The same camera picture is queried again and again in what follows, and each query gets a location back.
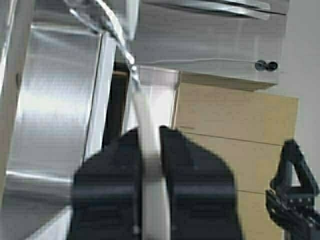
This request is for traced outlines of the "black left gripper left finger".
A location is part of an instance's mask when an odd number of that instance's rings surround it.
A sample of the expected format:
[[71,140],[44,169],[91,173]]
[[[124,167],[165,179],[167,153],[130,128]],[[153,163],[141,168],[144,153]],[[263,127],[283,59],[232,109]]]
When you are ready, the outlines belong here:
[[140,240],[142,164],[136,128],[111,141],[75,172],[70,240]]

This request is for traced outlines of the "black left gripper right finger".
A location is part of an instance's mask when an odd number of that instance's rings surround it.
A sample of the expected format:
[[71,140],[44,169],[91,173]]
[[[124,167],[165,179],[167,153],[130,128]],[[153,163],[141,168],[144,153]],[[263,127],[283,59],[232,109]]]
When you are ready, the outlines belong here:
[[171,239],[240,240],[236,183],[227,163],[177,129],[162,125],[159,132]]

